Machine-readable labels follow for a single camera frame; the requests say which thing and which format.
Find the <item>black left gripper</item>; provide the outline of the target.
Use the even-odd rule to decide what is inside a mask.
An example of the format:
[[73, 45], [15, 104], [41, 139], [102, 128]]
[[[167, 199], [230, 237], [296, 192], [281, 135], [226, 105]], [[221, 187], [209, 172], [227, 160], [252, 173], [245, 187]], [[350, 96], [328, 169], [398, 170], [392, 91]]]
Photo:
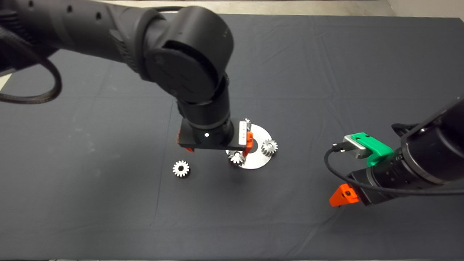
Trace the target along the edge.
[[176, 137], [176, 143], [187, 151], [204, 150], [239, 150], [247, 157], [253, 149], [252, 132], [247, 132], [244, 120], [228, 120], [214, 129], [199, 129], [182, 120]]

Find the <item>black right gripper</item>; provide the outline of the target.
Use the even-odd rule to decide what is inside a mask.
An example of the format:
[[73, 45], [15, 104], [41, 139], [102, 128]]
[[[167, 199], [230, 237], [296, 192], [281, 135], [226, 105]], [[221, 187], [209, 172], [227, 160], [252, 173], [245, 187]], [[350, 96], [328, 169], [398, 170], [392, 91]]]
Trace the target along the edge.
[[[353, 171], [347, 177], [365, 185], [377, 186], [369, 168]], [[378, 191], [368, 190], [352, 183], [350, 185], [345, 183], [337, 188], [330, 197], [329, 203], [332, 207], [340, 207], [359, 203], [360, 200], [365, 206], [370, 206], [383, 203], [385, 196]]]

